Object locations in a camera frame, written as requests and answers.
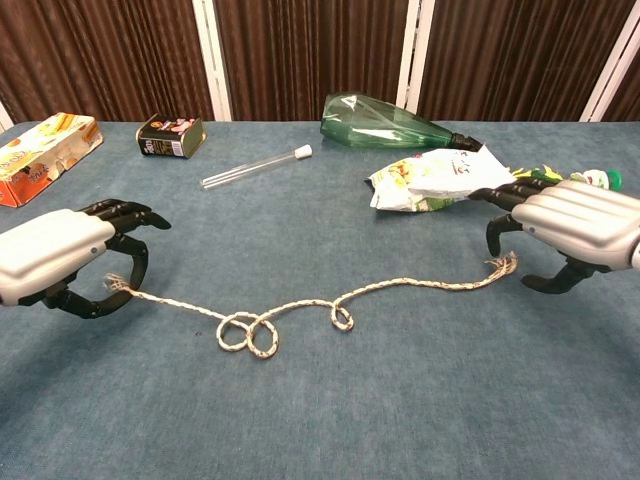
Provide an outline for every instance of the cardboard box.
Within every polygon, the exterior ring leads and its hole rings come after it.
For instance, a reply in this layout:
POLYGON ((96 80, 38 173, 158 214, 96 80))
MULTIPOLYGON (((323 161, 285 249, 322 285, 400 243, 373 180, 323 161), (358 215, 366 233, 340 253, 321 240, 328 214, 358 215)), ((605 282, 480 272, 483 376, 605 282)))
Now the cardboard box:
POLYGON ((0 148, 0 205, 20 207, 103 142, 93 117, 57 113, 0 148))
POLYGON ((200 118, 173 118, 157 113, 136 132, 143 155, 191 158, 206 138, 200 118))

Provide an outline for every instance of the blue table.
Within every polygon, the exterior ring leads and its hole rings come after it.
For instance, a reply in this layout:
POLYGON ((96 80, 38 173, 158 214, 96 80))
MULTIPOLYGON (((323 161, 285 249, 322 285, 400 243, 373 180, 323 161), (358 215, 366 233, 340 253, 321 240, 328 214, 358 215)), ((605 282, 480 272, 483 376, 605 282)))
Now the blue table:
MULTIPOLYGON (((441 124, 506 165, 616 167, 640 196, 638 123, 441 124)), ((190 160, 144 157, 137 124, 100 126, 105 143, 28 205, 0 210, 0 231, 105 198, 147 204, 173 228, 131 234, 151 254, 141 289, 225 314, 491 271, 493 205, 369 207, 364 179, 414 151, 348 149, 315 122, 210 123, 190 160), (314 155, 302 163, 199 188, 305 143, 314 155)), ((596 274, 545 296, 519 277, 553 275, 563 258, 521 233, 503 246, 519 255, 512 276, 471 292, 360 297, 350 333, 323 308, 278 316, 280 349, 266 361, 221 350, 213 319, 140 299, 98 320, 2 308, 0 478, 640 478, 640 277, 596 274)), ((105 296, 103 275, 128 268, 108 253, 72 287, 105 296)))

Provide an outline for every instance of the robotic hand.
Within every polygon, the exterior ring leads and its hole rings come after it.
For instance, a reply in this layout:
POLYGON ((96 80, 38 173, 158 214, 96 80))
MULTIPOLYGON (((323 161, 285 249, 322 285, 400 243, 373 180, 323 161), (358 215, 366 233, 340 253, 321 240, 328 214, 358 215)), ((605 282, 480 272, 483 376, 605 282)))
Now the robotic hand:
POLYGON ((131 255, 130 283, 138 288, 148 264, 144 242, 125 233, 140 225, 166 230, 169 222, 145 205, 104 200, 79 211, 50 212, 0 235, 0 304, 30 306, 42 301, 82 318, 108 315, 131 295, 116 292, 90 301, 70 291, 78 270, 107 249, 131 255))
POLYGON ((561 294, 595 272, 640 270, 640 200, 573 180, 522 178, 469 195, 510 214, 487 226, 489 251, 500 253, 500 234, 523 230, 556 248, 567 264, 551 279, 526 275, 527 287, 561 294))

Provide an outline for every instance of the orange box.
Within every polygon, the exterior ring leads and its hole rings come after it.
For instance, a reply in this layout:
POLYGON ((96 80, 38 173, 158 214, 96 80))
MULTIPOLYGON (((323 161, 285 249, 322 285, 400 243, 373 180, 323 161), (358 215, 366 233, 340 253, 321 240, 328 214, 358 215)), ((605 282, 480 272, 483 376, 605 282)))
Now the orange box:
POLYGON ((0 205, 20 207, 103 142, 95 118, 57 113, 0 148, 0 205))

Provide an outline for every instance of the snack bag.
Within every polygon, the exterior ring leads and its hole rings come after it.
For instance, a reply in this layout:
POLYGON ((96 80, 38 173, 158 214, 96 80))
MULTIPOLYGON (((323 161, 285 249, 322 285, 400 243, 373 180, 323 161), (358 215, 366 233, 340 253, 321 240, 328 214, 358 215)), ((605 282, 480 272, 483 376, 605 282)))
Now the snack bag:
POLYGON ((463 200, 479 188, 496 188, 515 177, 483 146, 478 152, 437 149, 404 158, 375 172, 370 206, 428 212, 463 200))

